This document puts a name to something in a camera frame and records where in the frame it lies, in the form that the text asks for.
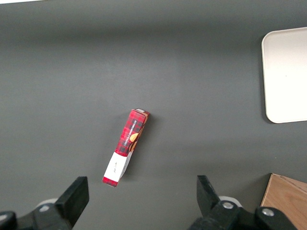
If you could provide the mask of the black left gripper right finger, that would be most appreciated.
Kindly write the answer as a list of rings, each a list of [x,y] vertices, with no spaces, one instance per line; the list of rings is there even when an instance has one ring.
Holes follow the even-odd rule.
[[[202,214],[190,230],[233,230],[238,222],[239,207],[232,201],[221,200],[205,175],[197,176],[197,202]]]

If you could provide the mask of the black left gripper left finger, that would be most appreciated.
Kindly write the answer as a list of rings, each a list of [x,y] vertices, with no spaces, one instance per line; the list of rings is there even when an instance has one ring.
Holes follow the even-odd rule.
[[[35,230],[71,230],[89,202],[88,178],[77,179],[55,202],[44,202],[33,211]]]

